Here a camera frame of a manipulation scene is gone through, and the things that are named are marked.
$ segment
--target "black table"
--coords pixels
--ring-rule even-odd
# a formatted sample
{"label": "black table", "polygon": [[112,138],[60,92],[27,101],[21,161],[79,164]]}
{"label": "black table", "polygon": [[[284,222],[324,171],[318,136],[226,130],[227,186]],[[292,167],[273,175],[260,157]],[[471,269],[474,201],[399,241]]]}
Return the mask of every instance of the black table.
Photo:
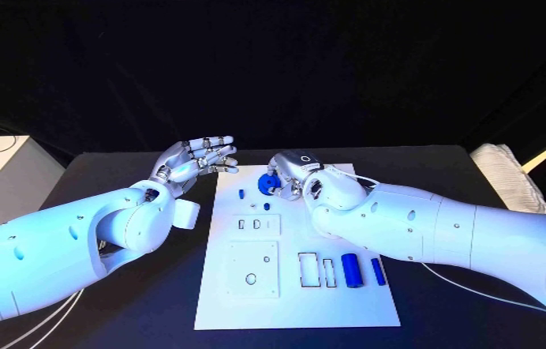
{"label": "black table", "polygon": [[[240,151],[236,159],[240,165],[266,164],[275,152]],[[328,148],[314,149],[314,153],[325,163],[353,163],[356,174],[380,182],[504,207],[456,146]],[[158,153],[82,154],[70,163],[43,208],[145,179],[157,156]],[[216,178],[200,177],[184,196],[201,205],[194,230],[173,228],[155,252],[85,289],[73,311],[40,347],[546,347],[546,313],[478,296],[435,277],[420,264],[384,257],[400,328],[193,331]],[[433,268],[464,285],[537,305],[502,281],[451,266]],[[0,345],[26,332],[56,306],[1,321]],[[50,326],[20,347],[27,347]]]}

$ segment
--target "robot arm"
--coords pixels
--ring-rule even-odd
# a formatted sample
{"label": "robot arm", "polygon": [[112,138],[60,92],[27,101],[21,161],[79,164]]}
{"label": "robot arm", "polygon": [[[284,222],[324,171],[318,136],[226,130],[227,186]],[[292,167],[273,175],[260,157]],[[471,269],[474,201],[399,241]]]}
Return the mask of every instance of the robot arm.
{"label": "robot arm", "polygon": [[[175,199],[197,175],[236,173],[233,137],[177,142],[148,180],[0,225],[0,320],[49,306],[193,229],[199,205]],[[98,241],[106,242],[99,251]]]}
{"label": "robot arm", "polygon": [[276,184],[263,193],[304,198],[325,237],[402,261],[469,268],[546,304],[546,215],[469,205],[406,186],[364,188],[304,151],[272,158],[266,181]]}

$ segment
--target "small blue piece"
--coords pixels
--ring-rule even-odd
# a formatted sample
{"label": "small blue piece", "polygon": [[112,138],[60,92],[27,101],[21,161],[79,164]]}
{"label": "small blue piece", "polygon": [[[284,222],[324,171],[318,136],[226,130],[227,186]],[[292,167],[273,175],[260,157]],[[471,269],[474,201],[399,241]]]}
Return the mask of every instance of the small blue piece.
{"label": "small blue piece", "polygon": [[384,276],[383,276],[381,265],[380,265],[379,260],[376,258],[371,258],[371,266],[373,266],[373,271],[376,273],[377,284],[380,286],[384,286],[386,281],[384,281]]}
{"label": "small blue piece", "polygon": [[281,179],[278,178],[276,173],[273,173],[272,175],[268,175],[268,173],[265,173],[259,177],[259,179],[258,179],[258,189],[259,189],[259,192],[263,195],[271,196],[269,188],[271,187],[276,188],[279,186],[281,186]]}
{"label": "small blue piece", "polygon": [[360,274],[358,258],[354,253],[347,253],[341,256],[344,281],[348,288],[364,286]]}

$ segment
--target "cable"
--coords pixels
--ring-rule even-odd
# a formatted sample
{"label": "cable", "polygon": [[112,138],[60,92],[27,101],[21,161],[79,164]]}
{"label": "cable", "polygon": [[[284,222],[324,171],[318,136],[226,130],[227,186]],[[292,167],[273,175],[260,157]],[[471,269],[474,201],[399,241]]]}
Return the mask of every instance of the cable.
{"label": "cable", "polygon": [[46,317],[46,319],[43,319],[43,321],[26,332],[26,334],[21,335],[21,337],[18,337],[16,340],[13,340],[7,345],[4,345],[3,347],[0,347],[0,349],[7,349],[8,347],[11,347],[27,335],[30,335],[36,329],[40,328],[40,326],[56,316],[56,314],[62,311],[62,309],[66,307],[66,304],[70,302],[70,300],[73,299],[73,297],[76,296],[77,292],[75,292],[70,297],[66,299],[65,303],[62,304],[62,306],[56,309],[56,311]]}
{"label": "cable", "polygon": [[546,309],[544,308],[540,308],[540,307],[536,307],[536,306],[531,306],[530,304],[524,304],[524,303],[520,303],[520,302],[514,302],[513,300],[508,300],[508,299],[502,299],[502,298],[497,298],[495,296],[492,295],[487,295],[484,294],[482,292],[479,291],[475,291],[472,290],[471,288],[468,287],[464,287],[461,284],[455,283],[452,280],[446,279],[443,276],[441,276],[430,268],[429,266],[426,266],[426,264],[420,263],[428,269],[429,271],[432,272],[432,274],[435,274],[436,276],[439,276],[446,282],[449,282],[451,284],[454,284],[455,286],[459,286],[459,288],[464,288],[466,291],[471,291],[474,294],[478,294],[478,295],[482,295],[485,296],[487,298],[491,298],[494,300],[500,300],[501,302],[504,303],[510,303],[510,304],[515,304],[517,306],[521,306],[521,307],[527,307],[527,308],[533,308],[534,310],[538,310],[538,311],[543,311],[546,312]]}
{"label": "cable", "polygon": [[338,170],[335,168],[335,170],[341,173],[341,174],[345,174],[348,177],[351,178],[360,178],[360,179],[364,179],[367,182],[371,182],[373,183],[373,186],[370,186],[370,188],[373,189],[376,187],[376,185],[379,185],[379,182],[371,179],[371,178],[367,178],[367,177],[361,177],[360,175],[354,175],[354,174],[350,174],[350,173],[345,173],[344,171]]}
{"label": "cable", "polygon": [[67,313],[70,312],[73,306],[76,305],[76,302],[77,302],[77,299],[79,297],[82,296],[82,293],[83,293],[83,289],[82,291],[77,293],[77,296],[76,296],[76,300],[73,300],[73,303],[70,305],[70,308],[67,308],[67,311],[65,312],[65,314],[62,315],[62,318],[60,320],[56,322],[56,324],[53,325],[53,328],[49,330],[49,332],[43,335],[43,337],[37,340],[36,344],[29,348],[29,349],[34,349],[37,347],[37,345],[40,344],[40,342],[46,339],[46,337],[52,334],[52,332],[54,331],[54,328],[59,326],[59,324],[62,323],[62,320],[65,320],[65,317],[67,315]]}
{"label": "cable", "polygon": [[4,132],[7,132],[13,136],[13,143],[11,143],[11,145],[5,149],[0,150],[0,152],[5,152],[17,144],[17,137],[14,136],[13,133],[8,132],[7,129],[0,128],[0,130],[3,130]]}

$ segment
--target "white pillow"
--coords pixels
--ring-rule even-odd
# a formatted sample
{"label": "white pillow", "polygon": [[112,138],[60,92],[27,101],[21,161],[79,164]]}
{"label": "white pillow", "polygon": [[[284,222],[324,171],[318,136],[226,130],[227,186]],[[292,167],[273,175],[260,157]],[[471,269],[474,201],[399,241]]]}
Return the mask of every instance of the white pillow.
{"label": "white pillow", "polygon": [[511,211],[546,213],[543,194],[505,145],[482,144],[469,153],[505,207]]}

